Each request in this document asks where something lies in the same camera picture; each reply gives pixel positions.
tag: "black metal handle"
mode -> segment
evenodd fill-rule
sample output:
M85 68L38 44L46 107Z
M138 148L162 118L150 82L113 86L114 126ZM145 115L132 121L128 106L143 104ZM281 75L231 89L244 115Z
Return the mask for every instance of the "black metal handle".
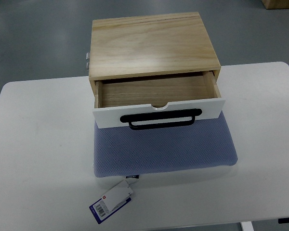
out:
M170 128L170 127L192 125L195 121L195 117L201 114L202 114L201 109L193 108L193 109L183 109L183 110L176 110L176 111L123 115L121 116L120 121L122 123L129 123L130 128L133 130ZM187 120L187 121L178 121L178 122L169 122L169 123L143 124L143 125L132 124L133 122L139 122L139 121L173 119L173 118L184 118L184 117L191 117L192 119Z

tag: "wooden drawer box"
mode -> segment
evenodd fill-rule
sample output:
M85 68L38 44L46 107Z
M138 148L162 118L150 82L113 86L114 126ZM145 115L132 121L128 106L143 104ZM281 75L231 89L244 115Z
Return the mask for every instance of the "wooden drawer box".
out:
M96 123L143 129L217 118L224 104L220 68L198 13L94 20L89 80ZM152 120L155 127L137 125Z
M262 0L267 10L289 9L289 0Z

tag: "blue cushion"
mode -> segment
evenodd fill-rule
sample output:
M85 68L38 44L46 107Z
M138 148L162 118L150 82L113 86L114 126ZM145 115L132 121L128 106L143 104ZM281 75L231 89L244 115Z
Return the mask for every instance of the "blue cushion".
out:
M217 119L196 120L174 128L94 131L96 177L129 176L192 168L232 166L237 162L231 134L221 112Z

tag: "label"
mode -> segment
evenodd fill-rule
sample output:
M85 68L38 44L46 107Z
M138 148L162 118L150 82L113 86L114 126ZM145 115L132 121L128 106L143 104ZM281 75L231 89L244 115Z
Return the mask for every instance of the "label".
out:
M125 179L128 179L128 178L139 179L139 175L127 176Z
M119 203L130 197L132 193L133 190L130 188L129 184L126 182L126 180L123 180L111 190L106 192L102 196L102 199L109 211L112 211Z
M131 198L129 197L128 199L126 199L126 201L119 203L112 211L109 211L107 206L103 202L103 199L100 198L97 202L91 205L89 209L91 210L97 223L101 224L104 220L109 218L111 215L113 215L115 212L117 212L119 209L121 209L130 201L131 201Z

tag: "concrete floor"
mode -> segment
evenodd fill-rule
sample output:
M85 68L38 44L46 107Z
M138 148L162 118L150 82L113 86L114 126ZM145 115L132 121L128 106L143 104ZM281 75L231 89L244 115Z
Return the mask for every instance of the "concrete floor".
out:
M221 65L289 64L289 10L266 10L261 0L5 0L0 1L0 91L10 81L88 75L93 19L193 11L200 13ZM289 231L289 224L277 220L253 225L255 231Z

